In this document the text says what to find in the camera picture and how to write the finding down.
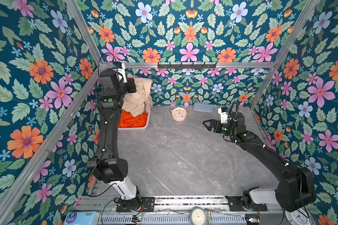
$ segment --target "white plastic basket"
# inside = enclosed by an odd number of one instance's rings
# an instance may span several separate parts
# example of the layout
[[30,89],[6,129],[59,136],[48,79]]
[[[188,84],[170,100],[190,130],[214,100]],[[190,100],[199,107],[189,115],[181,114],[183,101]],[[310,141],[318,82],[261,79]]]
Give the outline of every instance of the white plastic basket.
[[148,112],[148,118],[147,118],[147,123],[145,124],[144,127],[142,128],[118,128],[118,131],[120,132],[145,132],[146,131],[146,128],[148,127],[149,125],[149,116],[150,116],[150,110],[151,110],[151,107],[149,108],[149,112]]

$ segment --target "beige cloth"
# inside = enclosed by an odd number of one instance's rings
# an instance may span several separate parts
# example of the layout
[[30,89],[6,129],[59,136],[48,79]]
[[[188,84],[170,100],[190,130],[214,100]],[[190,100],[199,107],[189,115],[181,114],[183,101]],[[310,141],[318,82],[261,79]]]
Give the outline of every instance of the beige cloth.
[[135,93],[127,93],[123,98],[124,104],[122,109],[130,112],[133,117],[142,114],[144,111],[149,112],[149,108],[153,106],[150,91],[152,79],[142,78],[127,74],[127,78],[134,78],[137,91]]

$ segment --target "green leaf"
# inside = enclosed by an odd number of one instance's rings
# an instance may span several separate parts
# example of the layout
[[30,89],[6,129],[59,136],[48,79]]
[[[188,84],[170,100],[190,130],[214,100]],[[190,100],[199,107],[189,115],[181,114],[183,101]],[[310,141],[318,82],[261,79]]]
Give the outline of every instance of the green leaf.
[[0,62],[0,79],[2,79],[6,84],[9,84],[10,77],[11,74],[8,66],[5,63]]

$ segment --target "aluminum frame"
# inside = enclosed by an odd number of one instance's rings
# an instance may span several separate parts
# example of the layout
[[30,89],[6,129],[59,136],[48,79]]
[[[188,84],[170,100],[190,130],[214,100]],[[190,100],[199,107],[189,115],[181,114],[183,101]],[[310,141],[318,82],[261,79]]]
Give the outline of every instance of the aluminum frame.
[[274,74],[277,72],[277,70],[280,67],[280,64],[283,62],[285,57],[287,56],[290,48],[296,41],[299,33],[302,31],[304,25],[307,23],[309,17],[313,13],[315,7],[320,2],[320,0],[308,0],[305,4],[301,14],[298,16],[297,21],[295,22],[292,32],[289,34],[287,40],[285,41],[284,45],[280,49],[277,57],[274,60],[274,68],[271,69],[265,79],[263,80],[261,86],[259,87],[256,96],[254,97],[252,103],[250,104],[250,109],[254,110],[255,106],[257,105],[259,99],[262,97],[264,91],[268,87],[270,81],[273,79]]

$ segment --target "small blue flower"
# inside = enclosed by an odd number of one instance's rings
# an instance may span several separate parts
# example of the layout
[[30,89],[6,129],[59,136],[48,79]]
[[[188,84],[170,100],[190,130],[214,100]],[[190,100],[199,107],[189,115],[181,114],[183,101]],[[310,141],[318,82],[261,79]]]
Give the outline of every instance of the small blue flower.
[[93,21],[94,18],[91,14],[87,14],[86,16],[87,16],[87,19],[89,19],[90,21]]
[[199,20],[199,22],[203,19],[203,14],[202,15],[198,15],[198,18],[196,20]]
[[180,15],[180,18],[179,18],[182,22],[184,21],[184,20],[186,20],[185,19],[185,15]]
[[67,66],[65,67],[65,69],[66,69],[67,72],[70,72],[70,70],[71,70],[71,68],[69,67],[69,65],[67,65]]
[[24,43],[24,48],[27,48],[28,50],[32,48],[32,46],[30,46],[30,42],[23,41],[23,43]]
[[54,212],[50,212],[49,216],[46,219],[51,220],[52,218],[54,218]]
[[21,49],[16,50],[16,48],[13,47],[12,53],[13,53],[13,54],[16,54],[16,57],[18,57],[19,55],[20,55],[20,56],[22,55],[20,52],[21,52]]
[[277,14],[277,18],[278,18],[278,19],[280,19],[282,16],[283,16],[283,13],[282,13],[282,12],[280,12],[280,13]]
[[27,125],[30,124],[31,126],[33,126],[33,124],[36,124],[35,117],[33,117],[32,119],[30,117],[28,117],[28,121],[29,122],[26,123]]
[[153,14],[153,16],[158,15],[158,11],[156,11],[155,9],[153,9],[153,11],[151,12],[151,14]]
[[38,103],[39,103],[38,101],[35,101],[35,99],[33,99],[31,102],[29,102],[29,105],[33,106],[33,109],[35,109]]
[[41,184],[43,184],[43,183],[45,182],[45,177],[41,176],[41,179],[39,180],[39,182],[40,182]]
[[10,151],[6,151],[5,149],[3,149],[2,154],[0,154],[0,158],[2,158],[1,160],[5,161],[6,158],[10,158],[9,153]]
[[2,117],[2,115],[7,115],[7,112],[8,110],[4,109],[3,107],[0,107],[0,117]]
[[53,168],[51,168],[51,169],[49,169],[49,176],[51,176],[51,175],[54,175],[54,172],[55,172],[55,168],[53,167]]
[[102,19],[105,19],[105,14],[103,14],[102,12],[100,13],[100,17],[102,18]]

